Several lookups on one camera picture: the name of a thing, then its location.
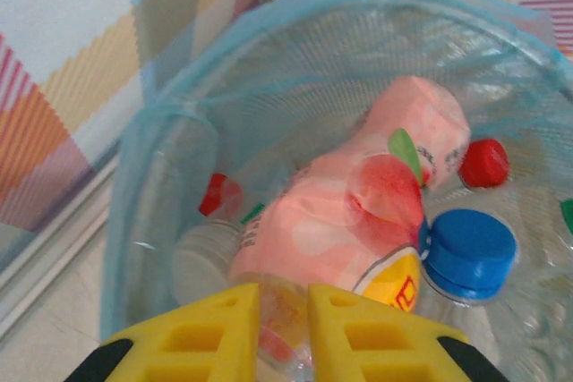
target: green leaf illustration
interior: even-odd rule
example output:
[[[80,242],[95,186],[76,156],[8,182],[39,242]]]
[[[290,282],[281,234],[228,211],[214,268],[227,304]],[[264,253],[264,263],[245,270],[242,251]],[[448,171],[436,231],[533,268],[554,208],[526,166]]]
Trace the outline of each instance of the green leaf illustration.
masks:
[[[412,138],[404,129],[395,130],[388,140],[390,154],[398,157],[412,169],[418,183],[422,185],[422,165],[418,157],[418,151],[412,142]]]

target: clear plastic bottle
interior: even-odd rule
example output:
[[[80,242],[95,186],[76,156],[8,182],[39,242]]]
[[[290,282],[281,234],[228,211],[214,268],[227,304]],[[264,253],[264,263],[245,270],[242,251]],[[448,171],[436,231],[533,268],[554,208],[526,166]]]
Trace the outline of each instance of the clear plastic bottle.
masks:
[[[482,212],[445,212],[431,237],[415,313],[465,332],[511,381],[570,380],[571,284],[524,279],[501,288],[517,244],[502,222]]]
[[[222,219],[191,228],[173,253],[171,285],[177,302],[184,305],[228,288],[228,268],[240,243],[240,230]]]
[[[282,277],[245,273],[236,283],[261,286],[258,376],[261,382],[312,381],[306,289]]]

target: red bottle cap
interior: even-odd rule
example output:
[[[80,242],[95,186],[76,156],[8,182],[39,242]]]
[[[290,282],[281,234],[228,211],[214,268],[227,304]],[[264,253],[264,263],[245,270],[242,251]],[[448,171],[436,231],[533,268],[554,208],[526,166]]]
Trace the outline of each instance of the red bottle cap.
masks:
[[[509,177],[508,154],[496,139],[476,140],[467,149],[459,177],[468,188],[502,185]]]
[[[241,186],[227,178],[224,174],[213,174],[207,187],[207,192],[199,206],[204,216],[209,216],[218,209],[224,200],[227,200],[228,216],[232,216],[241,206]]]

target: blue bottle cap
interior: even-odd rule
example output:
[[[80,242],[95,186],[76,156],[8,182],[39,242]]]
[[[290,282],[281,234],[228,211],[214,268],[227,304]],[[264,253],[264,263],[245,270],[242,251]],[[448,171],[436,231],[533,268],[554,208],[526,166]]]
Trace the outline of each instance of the blue bottle cap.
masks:
[[[472,209],[439,215],[423,262],[428,277],[443,292],[485,300],[503,286],[516,256],[513,233],[493,216]]]

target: plastic bottle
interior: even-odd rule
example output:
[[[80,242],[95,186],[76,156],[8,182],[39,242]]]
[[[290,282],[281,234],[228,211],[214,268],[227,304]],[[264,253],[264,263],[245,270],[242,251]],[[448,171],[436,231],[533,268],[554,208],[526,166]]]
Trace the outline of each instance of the plastic bottle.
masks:
[[[209,219],[191,228],[177,243],[171,276],[180,305],[228,288],[227,273],[239,248],[241,233],[222,219]]]
[[[412,310],[420,185],[432,188],[454,174],[469,134],[446,89],[398,77],[350,139],[315,158],[248,224],[230,275],[262,286],[260,357],[268,367],[286,380],[306,380],[309,283]]]
[[[564,320],[573,310],[571,290],[555,279],[502,288],[517,243],[483,212],[447,211],[434,220],[431,237],[415,313],[464,331],[509,380],[570,378],[571,327]]]

